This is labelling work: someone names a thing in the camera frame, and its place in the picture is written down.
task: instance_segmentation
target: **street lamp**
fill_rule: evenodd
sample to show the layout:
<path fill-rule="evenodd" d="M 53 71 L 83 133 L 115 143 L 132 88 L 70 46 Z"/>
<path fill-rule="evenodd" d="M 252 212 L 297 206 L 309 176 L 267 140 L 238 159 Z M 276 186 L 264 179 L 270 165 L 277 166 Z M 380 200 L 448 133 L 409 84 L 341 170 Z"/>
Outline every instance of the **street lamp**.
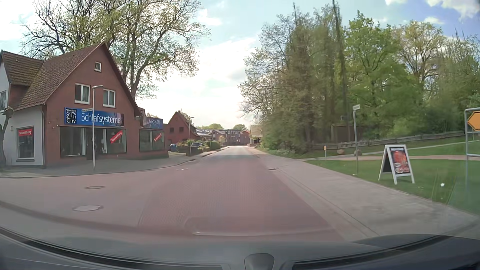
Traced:
<path fill-rule="evenodd" d="M 359 175 L 359 151 L 358 151 L 358 145 L 357 145 L 357 121 L 355 119 L 355 112 L 360 109 L 360 104 L 355 105 L 352 107 L 353 109 L 353 126 L 354 126 L 354 131 L 355 131 L 355 157 L 357 160 L 357 176 Z"/>
<path fill-rule="evenodd" d="M 93 170 L 95 170 L 95 89 L 103 87 L 103 85 L 92 87 L 92 160 Z"/>
<path fill-rule="evenodd" d="M 192 126 L 192 118 L 195 118 L 195 116 L 192 116 L 188 119 L 188 140 L 192 140 L 192 133 L 190 132 L 190 127 Z M 190 142 L 190 145 L 189 145 L 189 149 L 190 149 L 190 156 L 192 155 L 192 142 Z"/>

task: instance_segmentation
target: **manhole cover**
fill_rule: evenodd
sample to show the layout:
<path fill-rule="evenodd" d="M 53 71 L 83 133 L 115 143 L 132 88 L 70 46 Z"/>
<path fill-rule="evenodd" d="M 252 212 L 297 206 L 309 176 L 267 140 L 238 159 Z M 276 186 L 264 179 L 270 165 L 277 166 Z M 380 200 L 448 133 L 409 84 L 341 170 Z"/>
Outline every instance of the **manhole cover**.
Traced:
<path fill-rule="evenodd" d="M 100 206 L 100 205 L 82 205 L 82 206 L 75 207 L 73 210 L 74 211 L 86 212 L 86 211 L 100 210 L 102 208 L 103 208 L 103 206 Z"/>
<path fill-rule="evenodd" d="M 100 188 L 104 188 L 105 186 L 104 185 L 91 185 L 91 186 L 87 186 L 85 187 L 86 189 L 100 189 Z"/>

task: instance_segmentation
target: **cloud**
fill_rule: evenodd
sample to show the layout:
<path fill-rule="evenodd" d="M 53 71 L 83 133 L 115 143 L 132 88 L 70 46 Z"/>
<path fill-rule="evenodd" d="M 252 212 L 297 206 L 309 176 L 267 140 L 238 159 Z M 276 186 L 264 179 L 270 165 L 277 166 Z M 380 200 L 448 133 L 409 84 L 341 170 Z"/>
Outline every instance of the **cloud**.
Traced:
<path fill-rule="evenodd" d="M 406 2 L 407 0 L 385 0 L 385 4 L 387 4 L 387 6 L 391 4 L 405 4 Z"/>
<path fill-rule="evenodd" d="M 222 21 L 218 18 L 209 18 L 207 9 L 202 9 L 198 12 L 198 21 L 205 25 L 218 26 L 222 24 Z"/>
<path fill-rule="evenodd" d="M 0 40 L 18 40 L 23 37 L 22 22 L 32 18 L 32 0 L 0 0 Z"/>
<path fill-rule="evenodd" d="M 440 21 L 440 19 L 432 17 L 432 16 L 426 17 L 425 20 L 423 20 L 423 21 L 425 23 L 431 23 L 431 24 L 434 24 L 434 25 L 443 25 L 444 24 L 444 22 Z"/>
<path fill-rule="evenodd" d="M 380 18 L 380 19 L 373 18 L 373 21 L 374 22 L 379 22 L 381 24 L 385 24 L 388 21 L 388 18 L 387 17 L 383 17 L 383 18 Z"/>
<path fill-rule="evenodd" d="M 244 79 L 243 59 L 254 50 L 256 40 L 245 38 L 199 50 L 199 71 L 195 77 L 172 76 L 158 83 L 157 99 L 138 100 L 140 107 L 167 123 L 176 110 L 195 117 L 195 125 L 220 123 L 231 128 L 250 125 L 240 111 L 243 100 L 238 84 Z"/>
<path fill-rule="evenodd" d="M 480 12 L 480 3 L 478 0 L 427 0 L 431 7 L 441 4 L 444 9 L 454 9 L 460 13 L 459 20 L 473 18 Z"/>
<path fill-rule="evenodd" d="M 220 9 L 223 9 L 223 8 L 225 8 L 225 1 L 220 1 L 215 6 L 220 8 Z"/>

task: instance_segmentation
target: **bush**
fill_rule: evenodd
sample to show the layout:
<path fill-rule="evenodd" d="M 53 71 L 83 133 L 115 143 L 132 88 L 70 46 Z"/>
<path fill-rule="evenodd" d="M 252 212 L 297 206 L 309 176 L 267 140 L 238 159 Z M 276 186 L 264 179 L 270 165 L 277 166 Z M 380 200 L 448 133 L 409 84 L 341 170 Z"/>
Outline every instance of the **bush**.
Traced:
<path fill-rule="evenodd" d="M 205 142 L 205 144 L 210 148 L 210 150 L 220 149 L 220 143 L 214 141 Z"/>

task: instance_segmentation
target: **window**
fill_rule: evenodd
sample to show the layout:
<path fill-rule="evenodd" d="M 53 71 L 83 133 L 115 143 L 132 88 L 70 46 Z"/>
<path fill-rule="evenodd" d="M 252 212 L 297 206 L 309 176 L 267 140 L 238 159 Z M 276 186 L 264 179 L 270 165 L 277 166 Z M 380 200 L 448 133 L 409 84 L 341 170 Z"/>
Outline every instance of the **window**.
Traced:
<path fill-rule="evenodd" d="M 60 156 L 72 157 L 82 154 L 81 127 L 60 127 Z"/>
<path fill-rule="evenodd" d="M 0 93 L 0 110 L 4 110 L 7 107 L 7 91 Z"/>
<path fill-rule="evenodd" d="M 119 154 L 127 152 L 126 129 L 106 128 L 107 154 Z"/>
<path fill-rule="evenodd" d="M 140 152 L 152 151 L 152 137 L 150 130 L 140 130 Z"/>
<path fill-rule="evenodd" d="M 163 132 L 158 130 L 140 130 L 140 152 L 165 149 Z"/>
<path fill-rule="evenodd" d="M 102 72 L 102 63 L 95 62 L 95 71 Z"/>
<path fill-rule="evenodd" d="M 90 104 L 90 86 L 75 84 L 75 103 Z"/>
<path fill-rule="evenodd" d="M 34 142 L 33 142 L 33 127 L 17 129 L 18 136 L 18 158 L 33 158 Z"/>
<path fill-rule="evenodd" d="M 103 90 L 103 107 L 115 107 L 115 91 Z"/>

